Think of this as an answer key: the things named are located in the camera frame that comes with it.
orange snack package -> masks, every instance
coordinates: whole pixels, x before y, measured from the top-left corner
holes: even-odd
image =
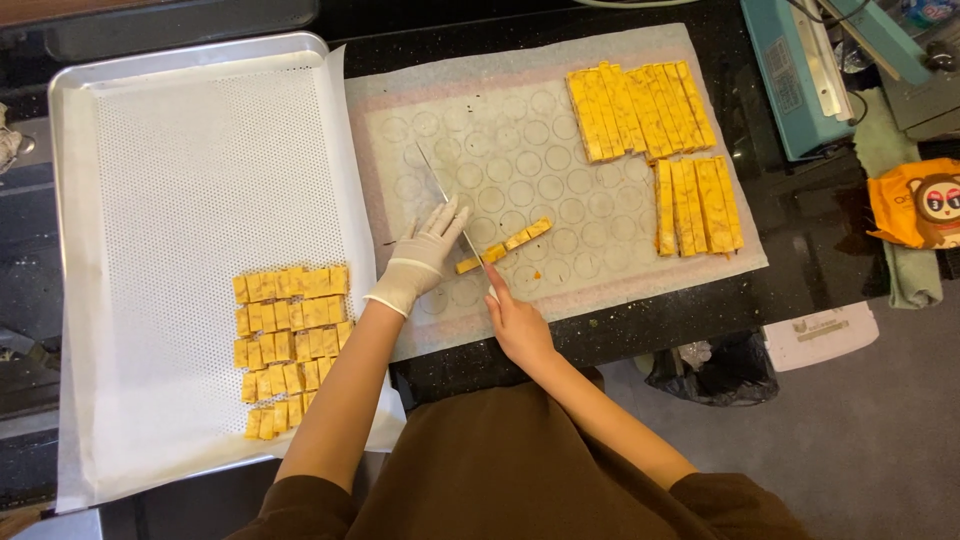
[[[877,238],[911,248],[960,245],[960,160],[901,165],[869,179]]]

perforated baking tray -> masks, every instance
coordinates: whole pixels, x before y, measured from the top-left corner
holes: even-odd
[[[242,438],[231,276],[346,263],[358,314],[372,240],[343,52],[327,54],[301,32],[51,83],[64,324],[95,503],[285,451]]]

white latex glove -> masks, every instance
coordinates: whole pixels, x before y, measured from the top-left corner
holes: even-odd
[[[387,270],[364,298],[392,307],[404,317],[410,314],[417,298],[440,283],[444,259],[467,224],[467,207],[453,215],[457,203],[454,195],[449,203],[437,206],[416,235],[417,218],[410,222],[396,243]]]

white cable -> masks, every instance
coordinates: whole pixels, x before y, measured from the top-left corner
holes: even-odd
[[[614,8],[615,10],[637,10],[640,8],[667,8],[670,6],[682,6],[683,4],[692,4],[700,0],[659,0],[658,2],[635,2],[621,4],[619,2],[602,2],[600,0],[573,0],[578,4],[593,6],[594,8]]]

person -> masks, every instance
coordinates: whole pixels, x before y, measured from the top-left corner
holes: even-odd
[[[496,340],[533,382],[418,407],[358,508],[353,478],[391,351],[440,282],[468,217],[456,208],[454,197],[397,242],[259,515],[231,540],[808,538],[776,496],[743,475],[699,473],[608,398],[489,264]]]

